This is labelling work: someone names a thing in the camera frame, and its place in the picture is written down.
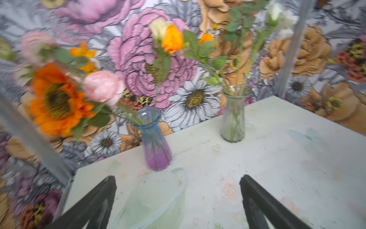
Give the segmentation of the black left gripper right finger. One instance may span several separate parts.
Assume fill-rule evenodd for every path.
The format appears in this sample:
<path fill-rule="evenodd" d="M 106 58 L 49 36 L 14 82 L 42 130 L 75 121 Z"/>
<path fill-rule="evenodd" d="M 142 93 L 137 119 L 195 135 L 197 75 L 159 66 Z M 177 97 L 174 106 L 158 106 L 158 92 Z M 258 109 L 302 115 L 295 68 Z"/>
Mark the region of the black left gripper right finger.
<path fill-rule="evenodd" d="M 241 178 L 240 188 L 249 228 L 268 229 L 270 222 L 276 229 L 311 229 L 251 176 Z"/>

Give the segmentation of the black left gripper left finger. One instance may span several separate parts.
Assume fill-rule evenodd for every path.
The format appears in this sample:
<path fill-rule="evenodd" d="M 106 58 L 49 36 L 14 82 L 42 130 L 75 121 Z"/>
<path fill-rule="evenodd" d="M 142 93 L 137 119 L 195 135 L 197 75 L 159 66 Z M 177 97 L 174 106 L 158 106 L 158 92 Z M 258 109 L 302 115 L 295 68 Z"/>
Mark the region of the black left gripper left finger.
<path fill-rule="evenodd" d="M 107 176 L 48 229 L 106 229 L 117 190 L 114 176 Z"/>

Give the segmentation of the clear ribbed glass vase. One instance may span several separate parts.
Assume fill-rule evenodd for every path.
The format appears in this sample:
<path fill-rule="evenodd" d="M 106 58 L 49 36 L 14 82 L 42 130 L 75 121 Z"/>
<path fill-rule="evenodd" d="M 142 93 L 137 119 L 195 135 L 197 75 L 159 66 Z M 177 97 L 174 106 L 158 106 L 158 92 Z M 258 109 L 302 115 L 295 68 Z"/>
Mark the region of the clear ribbed glass vase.
<path fill-rule="evenodd" d="M 242 85 L 230 85 L 224 89 L 226 106 L 220 125 L 221 137 L 237 143 L 245 137 L 245 102 L 251 93 L 251 88 Z"/>

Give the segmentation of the blue purple glass vase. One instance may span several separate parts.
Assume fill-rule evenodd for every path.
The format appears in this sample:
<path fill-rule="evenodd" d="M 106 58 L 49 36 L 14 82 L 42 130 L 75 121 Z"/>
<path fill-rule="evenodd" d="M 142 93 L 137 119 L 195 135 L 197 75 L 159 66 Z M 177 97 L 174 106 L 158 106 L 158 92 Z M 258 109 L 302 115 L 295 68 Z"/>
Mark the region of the blue purple glass vase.
<path fill-rule="evenodd" d="M 141 131 L 147 166 L 153 171 L 162 171 L 171 164 L 172 152 L 159 128 L 161 111 L 146 107 L 137 111 L 137 116 L 141 122 L 134 126 Z"/>

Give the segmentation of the orange gerbera flower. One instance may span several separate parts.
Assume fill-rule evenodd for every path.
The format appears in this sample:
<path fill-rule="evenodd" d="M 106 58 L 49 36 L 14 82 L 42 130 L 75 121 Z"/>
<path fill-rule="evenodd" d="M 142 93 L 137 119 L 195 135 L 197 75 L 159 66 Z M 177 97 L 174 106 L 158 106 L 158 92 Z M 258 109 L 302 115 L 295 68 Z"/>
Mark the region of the orange gerbera flower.
<path fill-rule="evenodd" d="M 80 138 L 88 127 L 102 128 L 111 113 L 101 102 L 93 102 L 55 64 L 34 72 L 31 81 L 34 99 L 28 113 L 34 124 L 48 136 Z"/>

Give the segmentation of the pink rose flower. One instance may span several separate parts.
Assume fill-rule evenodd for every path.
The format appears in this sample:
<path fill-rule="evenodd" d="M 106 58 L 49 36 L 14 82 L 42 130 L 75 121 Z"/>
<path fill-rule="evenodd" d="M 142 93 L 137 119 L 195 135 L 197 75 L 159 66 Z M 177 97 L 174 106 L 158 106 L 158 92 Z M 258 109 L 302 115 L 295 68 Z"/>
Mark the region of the pink rose flower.
<path fill-rule="evenodd" d="M 89 100 L 104 104 L 112 111 L 120 110 L 122 118 L 142 126 L 144 122 L 137 112 L 127 102 L 121 101 L 125 89 L 125 83 L 110 71 L 97 71 L 83 80 L 83 91 Z"/>

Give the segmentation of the cream white rose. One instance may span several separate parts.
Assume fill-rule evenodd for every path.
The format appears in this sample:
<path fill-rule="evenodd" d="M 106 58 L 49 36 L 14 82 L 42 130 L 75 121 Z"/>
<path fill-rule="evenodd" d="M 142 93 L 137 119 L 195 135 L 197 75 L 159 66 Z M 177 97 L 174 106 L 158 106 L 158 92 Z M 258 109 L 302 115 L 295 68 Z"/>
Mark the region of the cream white rose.
<path fill-rule="evenodd" d="M 163 48 L 163 40 L 165 33 L 170 23 L 162 18 L 154 19 L 150 24 L 151 35 L 154 39 L 154 51 L 156 52 L 156 59 L 153 60 L 153 66 L 156 68 L 156 95 L 154 101 L 154 109 L 157 107 L 157 99 L 162 83 L 167 79 L 171 68 L 171 56 Z"/>

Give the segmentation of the yellow ranunculus stem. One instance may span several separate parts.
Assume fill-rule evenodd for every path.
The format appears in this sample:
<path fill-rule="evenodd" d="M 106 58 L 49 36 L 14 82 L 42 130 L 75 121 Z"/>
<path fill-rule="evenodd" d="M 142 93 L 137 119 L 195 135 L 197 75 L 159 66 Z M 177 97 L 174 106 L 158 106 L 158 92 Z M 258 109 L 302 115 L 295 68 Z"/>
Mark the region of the yellow ranunculus stem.
<path fill-rule="evenodd" d="M 79 64 L 79 70 L 86 73 L 86 75 L 97 71 L 95 63 L 91 61 L 91 59 L 96 56 L 97 51 L 89 50 L 86 42 L 80 42 L 80 47 L 71 48 L 69 53 L 75 60 L 82 61 L 82 63 Z"/>

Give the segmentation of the pink carnation stem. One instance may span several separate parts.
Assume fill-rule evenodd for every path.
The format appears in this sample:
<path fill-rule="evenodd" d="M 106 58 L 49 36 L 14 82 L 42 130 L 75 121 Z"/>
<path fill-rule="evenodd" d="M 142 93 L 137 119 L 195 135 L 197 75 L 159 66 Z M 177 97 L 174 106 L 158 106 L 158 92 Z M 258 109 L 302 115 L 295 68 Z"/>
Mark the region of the pink carnation stem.
<path fill-rule="evenodd" d="M 225 28 L 225 40 L 238 49 L 231 65 L 237 73 L 235 89 L 244 93 L 258 54 L 263 49 L 278 19 L 272 20 L 268 4 L 270 1 L 240 1 L 230 9 L 230 23 Z"/>
<path fill-rule="evenodd" d="M 74 57 L 45 31 L 25 33 L 20 40 L 20 49 L 21 63 L 12 71 L 20 86 L 28 87 L 39 77 L 58 80 L 77 76 L 71 68 Z"/>

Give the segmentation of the white carnation stem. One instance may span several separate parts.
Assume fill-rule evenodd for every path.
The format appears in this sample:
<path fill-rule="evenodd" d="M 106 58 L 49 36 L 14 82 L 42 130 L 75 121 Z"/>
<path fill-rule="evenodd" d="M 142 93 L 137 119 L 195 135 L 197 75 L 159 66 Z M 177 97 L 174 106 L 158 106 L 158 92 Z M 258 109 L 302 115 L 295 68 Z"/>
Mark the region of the white carnation stem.
<path fill-rule="evenodd" d="M 246 13 L 243 30 L 254 32 L 248 67 L 242 73 L 243 85 L 254 72 L 259 70 L 259 78 L 271 82 L 285 66 L 285 56 L 293 35 L 293 27 L 298 17 L 285 11 L 277 1 L 253 1 L 253 7 Z"/>

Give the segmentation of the orange yellow flower stems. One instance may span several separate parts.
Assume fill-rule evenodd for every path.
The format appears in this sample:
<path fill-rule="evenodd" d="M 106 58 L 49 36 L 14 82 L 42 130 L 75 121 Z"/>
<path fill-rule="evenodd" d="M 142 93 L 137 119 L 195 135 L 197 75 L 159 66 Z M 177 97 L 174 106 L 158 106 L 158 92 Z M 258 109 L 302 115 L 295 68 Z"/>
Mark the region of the orange yellow flower stems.
<path fill-rule="evenodd" d="M 201 36 L 199 41 L 198 57 L 199 62 L 209 76 L 204 78 L 204 81 L 210 86 L 224 87 L 224 67 L 227 62 L 226 55 L 218 55 L 210 57 L 213 54 L 218 42 L 209 33 Z"/>

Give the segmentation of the orange rose stem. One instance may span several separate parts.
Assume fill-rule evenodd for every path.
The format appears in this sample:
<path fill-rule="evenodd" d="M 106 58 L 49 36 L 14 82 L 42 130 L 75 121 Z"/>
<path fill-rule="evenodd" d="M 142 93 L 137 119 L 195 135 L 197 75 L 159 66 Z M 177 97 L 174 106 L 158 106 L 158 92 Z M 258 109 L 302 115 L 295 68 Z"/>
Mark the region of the orange rose stem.
<path fill-rule="evenodd" d="M 200 38 L 190 30 L 180 32 L 176 26 L 170 25 L 165 33 L 163 48 L 169 54 L 181 52 L 185 59 L 194 60 L 200 64 L 198 57 L 199 41 Z"/>

